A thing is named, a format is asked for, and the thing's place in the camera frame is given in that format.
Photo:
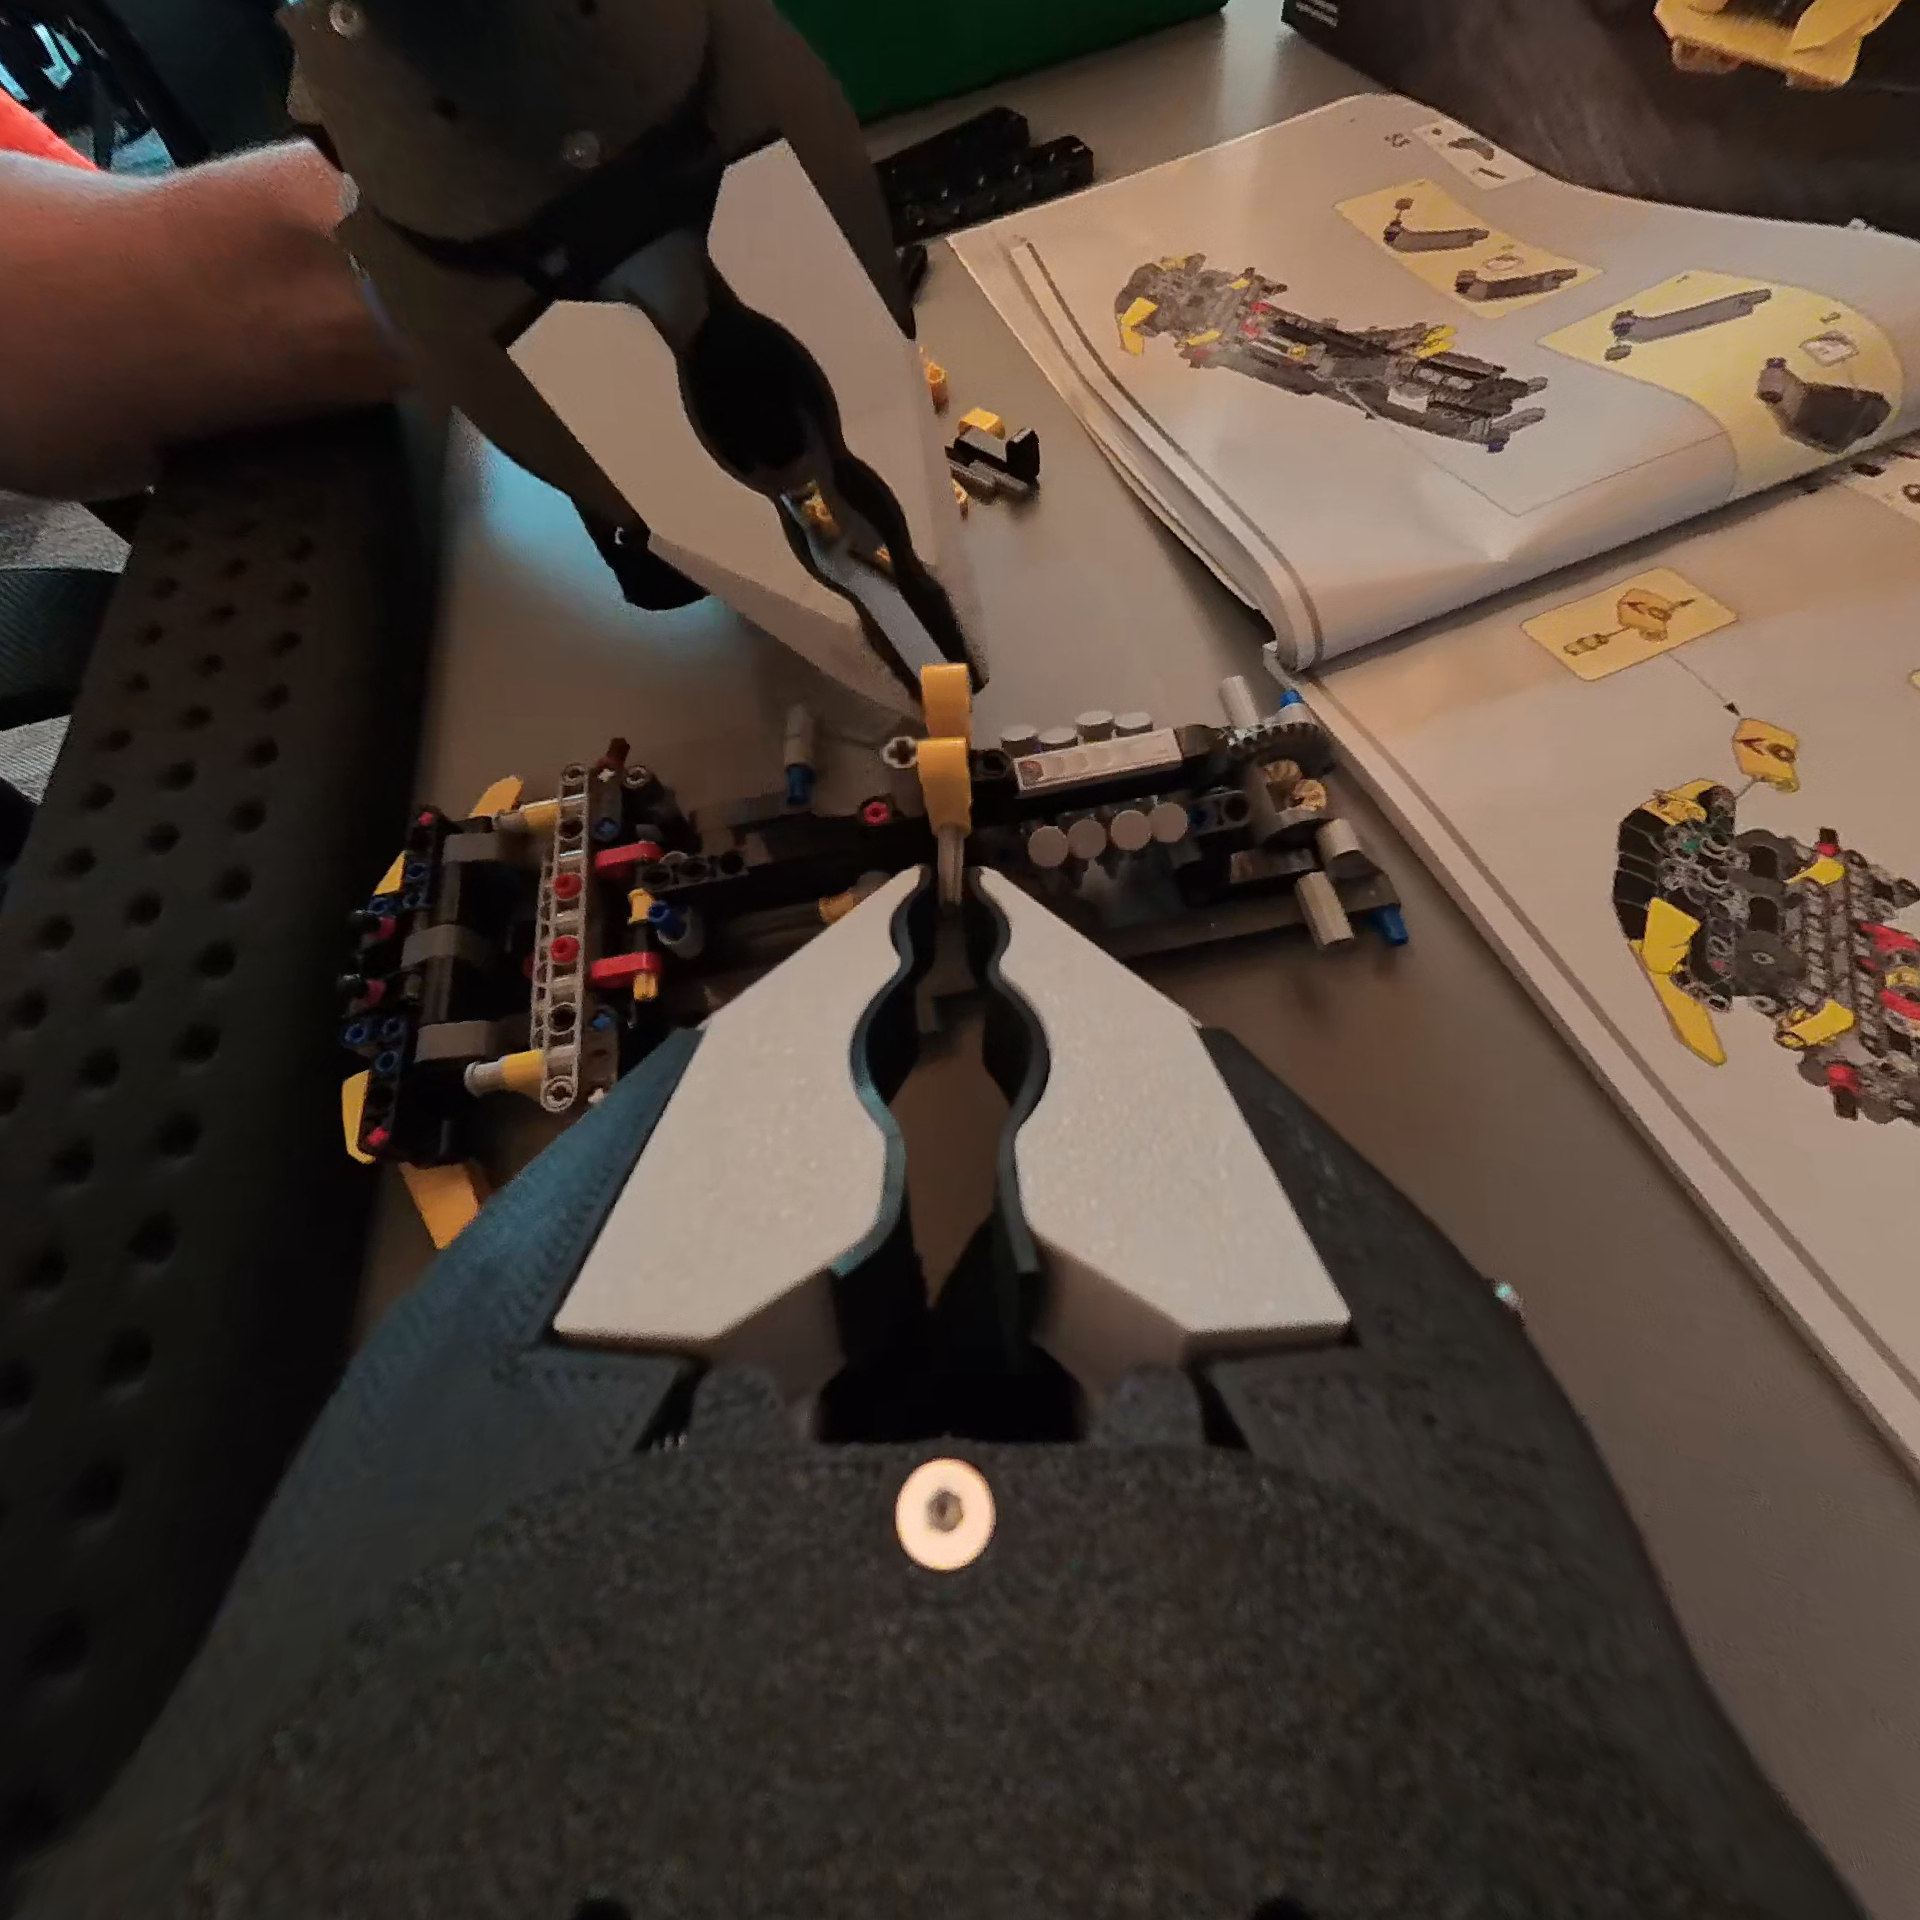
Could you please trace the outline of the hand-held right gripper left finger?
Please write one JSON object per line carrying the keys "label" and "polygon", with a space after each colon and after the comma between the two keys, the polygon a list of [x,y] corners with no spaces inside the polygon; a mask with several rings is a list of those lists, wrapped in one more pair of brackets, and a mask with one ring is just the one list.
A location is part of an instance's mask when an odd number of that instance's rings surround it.
{"label": "hand-held right gripper left finger", "polygon": [[755,1375],[809,1443],[921,1330],[897,1097],[920,1049],[921,873],[902,871],[688,1047],[576,1279],[555,1351]]}

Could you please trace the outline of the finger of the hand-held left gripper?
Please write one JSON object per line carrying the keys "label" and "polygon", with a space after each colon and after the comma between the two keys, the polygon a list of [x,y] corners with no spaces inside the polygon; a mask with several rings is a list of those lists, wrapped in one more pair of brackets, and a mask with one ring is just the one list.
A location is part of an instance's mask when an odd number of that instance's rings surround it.
{"label": "finger of the hand-held left gripper", "polygon": [[646,546],[793,657],[887,714],[915,714],[889,550],[830,470],[801,350],[731,296],[686,344],[634,299],[561,302],[513,361],[646,527]]}
{"label": "finger of the hand-held left gripper", "polygon": [[786,337],[815,375],[822,480],[889,550],[908,664],[990,676],[988,642],[921,355],[786,139],[731,161],[707,236],[727,291]]}

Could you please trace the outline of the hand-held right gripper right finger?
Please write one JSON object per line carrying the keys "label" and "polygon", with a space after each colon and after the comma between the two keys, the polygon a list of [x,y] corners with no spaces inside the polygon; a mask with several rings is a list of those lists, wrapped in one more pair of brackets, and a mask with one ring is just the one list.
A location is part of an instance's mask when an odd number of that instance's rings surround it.
{"label": "hand-held right gripper right finger", "polygon": [[1127,1378],[1336,1346],[1354,1312],[1206,1032],[996,871],[968,879],[1004,1099],[968,1250],[968,1430],[1071,1440]]}

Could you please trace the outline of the lego car chassis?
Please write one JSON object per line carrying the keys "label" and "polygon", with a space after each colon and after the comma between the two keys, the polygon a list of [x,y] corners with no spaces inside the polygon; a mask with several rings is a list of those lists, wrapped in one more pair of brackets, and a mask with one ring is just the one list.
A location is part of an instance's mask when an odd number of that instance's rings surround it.
{"label": "lego car chassis", "polygon": [[[1222,689],[1216,723],[1087,712],[968,755],[968,860],[1051,902],[1121,961],[1298,929],[1319,952],[1408,944],[1402,898],[1338,807],[1338,750],[1303,695]],[[474,1118],[606,1099],[889,879],[939,855],[927,739],[886,739],[823,804],[816,714],[785,719],[782,787],[705,826],[614,739],[551,795],[495,783],[425,804],[350,914],[338,976],[344,1150],[392,1167],[438,1249],[489,1198]]]}

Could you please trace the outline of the person's left forearm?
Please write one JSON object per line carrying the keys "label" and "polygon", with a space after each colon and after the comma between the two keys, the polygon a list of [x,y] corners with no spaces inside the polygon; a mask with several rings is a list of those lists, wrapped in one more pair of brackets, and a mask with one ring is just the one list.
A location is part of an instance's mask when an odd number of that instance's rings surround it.
{"label": "person's left forearm", "polygon": [[3,161],[3,490],[143,492],[168,451],[392,401],[412,371],[281,142],[168,176]]}

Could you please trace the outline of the pile of yellow lego beams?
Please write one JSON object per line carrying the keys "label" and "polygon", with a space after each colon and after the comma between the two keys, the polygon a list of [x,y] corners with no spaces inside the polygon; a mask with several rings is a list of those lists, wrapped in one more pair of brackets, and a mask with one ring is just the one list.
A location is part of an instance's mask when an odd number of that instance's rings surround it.
{"label": "pile of yellow lego beams", "polygon": [[1034,427],[1014,430],[985,407],[954,411],[946,369],[920,344],[911,345],[911,355],[927,402],[927,420],[905,436],[911,484],[932,499],[932,482],[942,478],[960,522],[975,507],[1031,504],[1041,492],[1041,434]]}

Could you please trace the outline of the black lego beams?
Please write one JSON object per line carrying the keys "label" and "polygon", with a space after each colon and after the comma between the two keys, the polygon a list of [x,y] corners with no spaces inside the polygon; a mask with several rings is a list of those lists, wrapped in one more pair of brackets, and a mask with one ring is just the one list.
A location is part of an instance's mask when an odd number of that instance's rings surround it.
{"label": "black lego beams", "polygon": [[897,248],[923,244],[1094,185],[1079,136],[1036,139],[1022,113],[996,105],[878,161]]}

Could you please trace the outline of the lego set box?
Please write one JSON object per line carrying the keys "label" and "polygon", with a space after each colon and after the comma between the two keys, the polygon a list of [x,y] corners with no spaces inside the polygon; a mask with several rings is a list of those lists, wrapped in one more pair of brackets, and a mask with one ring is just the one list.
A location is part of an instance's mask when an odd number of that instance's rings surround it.
{"label": "lego set box", "polygon": [[1686,52],[1658,6],[1284,2],[1367,81],[1534,167],[1643,201],[1918,236],[1918,30],[1898,6],[1843,84]]}

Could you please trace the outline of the green plastic bin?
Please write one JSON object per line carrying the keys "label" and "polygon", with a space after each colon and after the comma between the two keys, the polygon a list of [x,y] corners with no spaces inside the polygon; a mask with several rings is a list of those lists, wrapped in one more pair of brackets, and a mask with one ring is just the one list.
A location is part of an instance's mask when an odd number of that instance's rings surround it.
{"label": "green plastic bin", "polygon": [[1222,2],[777,2],[867,126],[1214,16]]}

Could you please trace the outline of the orange traffic cone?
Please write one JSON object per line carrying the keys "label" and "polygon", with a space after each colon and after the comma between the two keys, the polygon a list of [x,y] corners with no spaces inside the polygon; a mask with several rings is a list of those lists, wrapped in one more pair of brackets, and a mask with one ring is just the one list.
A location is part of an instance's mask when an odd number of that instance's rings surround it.
{"label": "orange traffic cone", "polygon": [[89,156],[79,151],[66,137],[62,137],[54,128],[48,128],[48,124],[40,119],[33,108],[19,100],[6,81],[0,92],[0,114],[3,156],[48,161],[71,169],[83,169],[87,175],[99,171],[97,163]]}

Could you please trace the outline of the black dotted mat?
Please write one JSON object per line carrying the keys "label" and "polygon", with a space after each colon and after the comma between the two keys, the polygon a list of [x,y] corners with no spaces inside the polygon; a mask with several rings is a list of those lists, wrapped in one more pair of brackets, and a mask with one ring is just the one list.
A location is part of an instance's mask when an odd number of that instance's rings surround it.
{"label": "black dotted mat", "polygon": [[416,771],[438,460],[396,407],[176,455],[7,882],[6,1883],[153,1728],[345,1366],[338,974]]}

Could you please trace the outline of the open instruction booklet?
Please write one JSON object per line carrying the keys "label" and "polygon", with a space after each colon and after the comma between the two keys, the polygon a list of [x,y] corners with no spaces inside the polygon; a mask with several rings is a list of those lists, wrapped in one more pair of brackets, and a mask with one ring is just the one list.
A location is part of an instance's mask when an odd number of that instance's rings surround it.
{"label": "open instruction booklet", "polygon": [[1916,1460],[1916,215],[1362,94],[952,248]]}

